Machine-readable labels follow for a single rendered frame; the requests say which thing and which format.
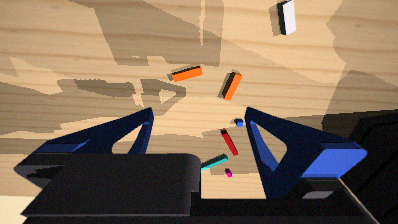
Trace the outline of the red rod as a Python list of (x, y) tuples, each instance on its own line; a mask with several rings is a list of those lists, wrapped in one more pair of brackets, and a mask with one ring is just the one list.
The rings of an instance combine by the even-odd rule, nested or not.
[(227, 130), (221, 131), (221, 133), (222, 133), (222, 136), (223, 136), (224, 140), (226, 141), (228, 147), (230, 148), (232, 154), (234, 156), (238, 155), (237, 149), (236, 149), (235, 145), (233, 144)]

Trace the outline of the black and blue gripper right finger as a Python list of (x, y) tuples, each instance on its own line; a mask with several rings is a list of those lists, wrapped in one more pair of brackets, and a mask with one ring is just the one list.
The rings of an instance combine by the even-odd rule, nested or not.
[[(244, 120), (266, 198), (284, 198), (302, 179), (339, 179), (367, 155), (352, 139), (251, 107), (246, 108)], [(280, 163), (256, 124), (285, 143)]]

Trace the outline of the magenta rod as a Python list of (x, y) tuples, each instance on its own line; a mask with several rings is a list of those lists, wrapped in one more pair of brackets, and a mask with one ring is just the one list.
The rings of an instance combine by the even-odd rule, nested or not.
[(230, 169), (226, 169), (225, 171), (226, 171), (226, 174), (228, 177), (232, 177), (232, 173), (231, 173)]

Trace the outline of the turquoise rod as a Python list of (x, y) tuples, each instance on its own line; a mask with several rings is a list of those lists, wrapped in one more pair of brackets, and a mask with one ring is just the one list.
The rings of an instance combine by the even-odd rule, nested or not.
[(223, 163), (225, 161), (228, 161), (228, 156), (227, 155), (222, 155), (222, 156), (220, 156), (218, 158), (215, 158), (215, 159), (213, 159), (211, 161), (208, 161), (208, 162), (206, 162), (204, 164), (201, 164), (201, 171), (206, 170), (208, 168), (211, 168), (213, 166), (216, 166), (216, 165), (218, 165), (220, 163)]

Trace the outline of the orange rod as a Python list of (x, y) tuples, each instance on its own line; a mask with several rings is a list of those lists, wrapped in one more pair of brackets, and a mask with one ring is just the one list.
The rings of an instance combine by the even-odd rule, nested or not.
[(197, 67), (193, 67), (190, 69), (186, 69), (183, 71), (173, 73), (173, 79), (175, 82), (178, 82), (181, 80), (189, 79), (189, 78), (200, 76), (200, 75), (202, 75), (201, 66), (197, 66)]
[(229, 85), (224, 93), (224, 96), (223, 96), (225, 100), (231, 100), (242, 77), (243, 76), (241, 74), (234, 72), (234, 74), (229, 82)]

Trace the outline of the small blue block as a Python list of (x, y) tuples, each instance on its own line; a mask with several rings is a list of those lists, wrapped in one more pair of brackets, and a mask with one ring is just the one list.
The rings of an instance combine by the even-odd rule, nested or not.
[(243, 127), (243, 120), (242, 119), (236, 119), (236, 126), (237, 127)]

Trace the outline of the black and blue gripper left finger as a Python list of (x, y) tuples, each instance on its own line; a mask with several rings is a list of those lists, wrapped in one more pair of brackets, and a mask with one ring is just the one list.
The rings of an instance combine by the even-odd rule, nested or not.
[(34, 152), (113, 154), (113, 144), (142, 125), (128, 153), (146, 153), (154, 115), (151, 107), (128, 116), (46, 141)]

